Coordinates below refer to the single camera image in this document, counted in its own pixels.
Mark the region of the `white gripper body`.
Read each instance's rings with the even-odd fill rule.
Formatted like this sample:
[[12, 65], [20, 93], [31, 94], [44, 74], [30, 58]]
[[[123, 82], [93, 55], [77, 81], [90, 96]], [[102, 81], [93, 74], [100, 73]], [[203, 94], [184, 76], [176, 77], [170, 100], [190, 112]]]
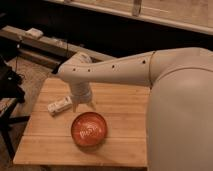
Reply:
[[70, 84], [71, 99], [76, 104], [89, 103], [92, 100], [92, 90], [88, 82]]

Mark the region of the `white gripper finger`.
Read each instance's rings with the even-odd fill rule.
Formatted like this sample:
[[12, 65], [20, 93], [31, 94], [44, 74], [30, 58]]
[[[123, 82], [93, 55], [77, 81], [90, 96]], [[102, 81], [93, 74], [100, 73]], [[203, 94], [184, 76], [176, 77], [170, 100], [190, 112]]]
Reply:
[[77, 108], [78, 108], [78, 103], [73, 103], [72, 104], [72, 110], [73, 110], [74, 113], [77, 111]]
[[93, 110], [96, 110], [96, 107], [93, 102], [88, 102], [87, 105], [91, 107]]

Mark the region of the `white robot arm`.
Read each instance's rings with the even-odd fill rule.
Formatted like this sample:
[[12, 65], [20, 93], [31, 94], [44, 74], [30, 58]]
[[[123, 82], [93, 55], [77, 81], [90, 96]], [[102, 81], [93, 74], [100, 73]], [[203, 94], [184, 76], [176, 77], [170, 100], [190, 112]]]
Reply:
[[148, 170], [213, 171], [213, 51], [155, 50], [98, 63], [79, 52], [57, 75], [74, 106], [92, 100], [91, 82], [149, 87]]

